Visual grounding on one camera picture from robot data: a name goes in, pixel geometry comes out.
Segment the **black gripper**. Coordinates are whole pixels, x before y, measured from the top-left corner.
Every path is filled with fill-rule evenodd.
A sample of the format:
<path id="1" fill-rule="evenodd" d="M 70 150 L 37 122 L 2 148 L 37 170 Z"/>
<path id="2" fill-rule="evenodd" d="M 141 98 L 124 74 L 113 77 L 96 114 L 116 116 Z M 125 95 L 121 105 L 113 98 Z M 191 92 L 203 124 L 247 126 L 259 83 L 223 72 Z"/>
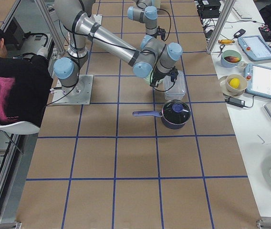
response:
<path id="1" fill-rule="evenodd" d="M 177 68 L 176 67 L 172 67 L 171 69 L 169 69 L 169 72 L 167 72 L 167 73 L 162 73 L 157 68 L 155 68 L 153 70 L 153 73 L 152 73 L 152 79 L 150 80 L 150 86 L 157 87 L 158 82 L 161 79 L 164 79 L 166 76 L 169 76 L 171 82 L 173 84 L 175 84 L 175 82 L 177 80 L 177 76 L 178 76 L 178 70 L 177 70 Z"/>

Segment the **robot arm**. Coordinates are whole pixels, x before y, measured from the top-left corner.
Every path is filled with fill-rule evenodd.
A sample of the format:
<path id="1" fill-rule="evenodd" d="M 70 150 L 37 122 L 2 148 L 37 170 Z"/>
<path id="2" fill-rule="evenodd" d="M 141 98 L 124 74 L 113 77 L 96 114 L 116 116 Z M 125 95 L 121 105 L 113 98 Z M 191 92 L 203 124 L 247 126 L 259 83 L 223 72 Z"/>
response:
<path id="1" fill-rule="evenodd" d="M 165 41 L 165 29 L 157 24 L 157 7 L 155 0 L 134 0 L 135 6 L 130 6 L 127 10 L 127 16 L 133 21 L 145 24 L 146 35 L 154 38 L 160 36 Z"/>
<path id="2" fill-rule="evenodd" d="M 92 17 L 93 0 L 56 0 L 54 2 L 58 19 L 69 32 L 71 41 L 68 53 L 80 58 L 86 55 L 85 41 L 100 46 L 105 51 L 117 56 L 133 68 L 137 77 L 147 78 L 153 88 L 165 77 L 176 83 L 178 70 L 175 67 L 183 49 L 180 44 L 164 43 L 157 39 L 157 8 L 154 1 L 145 0 L 141 8 L 129 7 L 128 18 L 145 24 L 146 34 L 141 41 L 140 49 L 136 49 L 118 38 Z"/>

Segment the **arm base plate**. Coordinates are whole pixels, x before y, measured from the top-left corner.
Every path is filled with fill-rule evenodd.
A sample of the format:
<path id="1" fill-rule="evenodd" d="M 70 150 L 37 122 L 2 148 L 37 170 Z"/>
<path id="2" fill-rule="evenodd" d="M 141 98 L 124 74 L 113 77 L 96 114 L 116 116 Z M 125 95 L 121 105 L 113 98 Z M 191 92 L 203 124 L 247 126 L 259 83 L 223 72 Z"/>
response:
<path id="1" fill-rule="evenodd" d="M 92 74 L 79 76 L 79 82 L 75 88 L 61 88 L 57 80 L 58 90 L 54 91 L 51 105 L 89 105 L 91 100 L 94 76 Z"/>
<path id="2" fill-rule="evenodd" d="M 99 24 L 102 24 L 102 14 L 92 14 L 91 17 L 90 17 L 93 21 L 99 23 Z"/>

